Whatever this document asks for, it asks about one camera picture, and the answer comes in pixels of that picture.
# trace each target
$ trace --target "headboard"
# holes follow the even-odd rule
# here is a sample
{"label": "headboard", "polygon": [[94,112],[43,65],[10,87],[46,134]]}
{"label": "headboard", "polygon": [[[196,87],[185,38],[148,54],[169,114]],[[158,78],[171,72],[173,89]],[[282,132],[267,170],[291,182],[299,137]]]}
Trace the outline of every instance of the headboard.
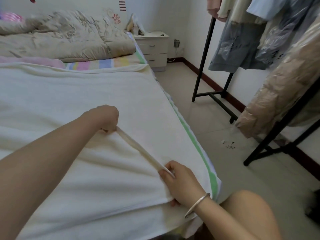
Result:
{"label": "headboard", "polygon": [[104,15],[124,29],[127,22],[126,0],[2,0],[2,11],[24,17],[58,10],[79,10],[92,16]]}

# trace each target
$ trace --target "beige coat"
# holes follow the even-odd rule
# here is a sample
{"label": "beige coat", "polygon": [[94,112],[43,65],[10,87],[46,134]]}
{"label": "beige coat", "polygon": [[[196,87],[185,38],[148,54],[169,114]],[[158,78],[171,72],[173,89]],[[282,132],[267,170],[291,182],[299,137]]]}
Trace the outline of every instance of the beige coat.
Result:
{"label": "beige coat", "polygon": [[[319,76],[320,16],[290,48],[282,63],[267,76],[263,86],[235,125],[246,137],[267,134]],[[290,126],[308,123],[319,115],[318,93],[294,118]]]}
{"label": "beige coat", "polygon": [[22,23],[0,20],[0,56],[47,57],[63,62],[133,54],[134,41],[107,17],[59,11]]}

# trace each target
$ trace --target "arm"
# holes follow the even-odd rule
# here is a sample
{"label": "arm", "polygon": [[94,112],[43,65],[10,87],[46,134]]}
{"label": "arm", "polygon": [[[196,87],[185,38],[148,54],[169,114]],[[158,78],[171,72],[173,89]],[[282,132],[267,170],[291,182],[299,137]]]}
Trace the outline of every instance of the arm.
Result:
{"label": "arm", "polygon": [[118,110],[99,106],[18,149],[0,161],[0,232],[15,239],[101,128],[114,131]]}
{"label": "arm", "polygon": [[[159,171],[159,174],[168,186],[171,195],[180,204],[190,209],[198,199],[206,194],[193,172],[186,166],[170,161],[165,167],[174,170],[176,178],[172,178],[164,170]],[[209,197],[200,202],[194,211],[204,221],[216,240],[258,240]]]}

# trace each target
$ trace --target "electrical socket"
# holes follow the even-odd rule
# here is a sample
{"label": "electrical socket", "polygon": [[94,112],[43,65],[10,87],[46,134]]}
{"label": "electrical socket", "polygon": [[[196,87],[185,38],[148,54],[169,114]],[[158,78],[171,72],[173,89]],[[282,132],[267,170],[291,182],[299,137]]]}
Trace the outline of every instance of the electrical socket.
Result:
{"label": "electrical socket", "polygon": [[179,46],[180,46],[180,40],[174,39],[173,47],[174,47],[174,48],[179,48]]}

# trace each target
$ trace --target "hand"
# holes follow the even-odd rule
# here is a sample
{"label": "hand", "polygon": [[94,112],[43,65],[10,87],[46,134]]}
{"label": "hand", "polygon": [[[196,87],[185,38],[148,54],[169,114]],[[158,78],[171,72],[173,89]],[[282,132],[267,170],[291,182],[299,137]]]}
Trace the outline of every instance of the hand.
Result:
{"label": "hand", "polygon": [[97,125],[98,129],[103,129],[107,133],[117,130],[119,111],[114,106],[98,106],[85,112],[82,116],[87,117],[89,121]]}
{"label": "hand", "polygon": [[180,204],[191,208],[198,199],[206,194],[190,168],[176,161],[168,162],[165,167],[170,171],[174,170],[176,178],[171,177],[165,170],[159,171],[159,174],[168,186],[171,195]]}

